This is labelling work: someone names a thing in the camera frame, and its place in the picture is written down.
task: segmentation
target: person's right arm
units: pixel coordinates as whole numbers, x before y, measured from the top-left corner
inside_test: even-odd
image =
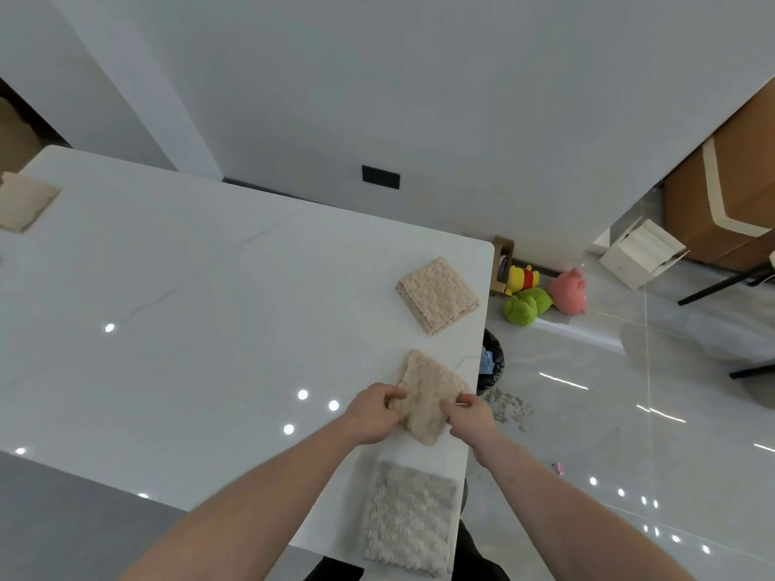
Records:
[[[640,531],[557,477],[495,426],[472,393],[441,402],[451,434],[492,474],[538,554],[558,581],[689,581],[689,573]]]

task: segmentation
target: stuffed animal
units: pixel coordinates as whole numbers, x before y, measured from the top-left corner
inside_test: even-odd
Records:
[[[529,290],[531,287],[538,287],[541,276],[538,271],[533,271],[528,265],[525,269],[512,265],[509,269],[509,281],[506,282],[506,289],[503,291],[507,296],[522,291]]]
[[[559,277],[553,279],[547,285],[547,291],[554,301],[554,306],[562,313],[575,316],[586,313],[586,295],[584,289],[586,279],[581,269],[574,267],[570,271],[564,271]]]
[[[529,326],[552,307],[552,298],[540,287],[520,291],[503,304],[506,319],[517,326]]]

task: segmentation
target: floor stain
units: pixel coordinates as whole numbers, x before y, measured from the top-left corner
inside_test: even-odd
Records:
[[[498,422],[505,424],[509,420],[514,420],[519,423],[521,431],[530,431],[533,408],[525,400],[505,393],[497,387],[487,391],[482,398],[490,404],[493,418]]]

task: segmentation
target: pink pig plush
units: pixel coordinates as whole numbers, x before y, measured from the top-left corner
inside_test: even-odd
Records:
[[[584,289],[586,279],[581,269],[574,267],[570,271],[564,271],[559,277],[553,279],[547,286],[547,292],[554,301],[554,306],[562,313],[575,316],[586,313],[586,295]]]

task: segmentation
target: yellow plush toy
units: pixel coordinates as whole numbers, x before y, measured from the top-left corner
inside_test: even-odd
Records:
[[[516,291],[529,290],[531,287],[538,287],[541,277],[538,271],[533,271],[530,265],[521,269],[517,265],[512,265],[509,269],[509,281],[506,282],[506,289],[503,293],[510,296]]]

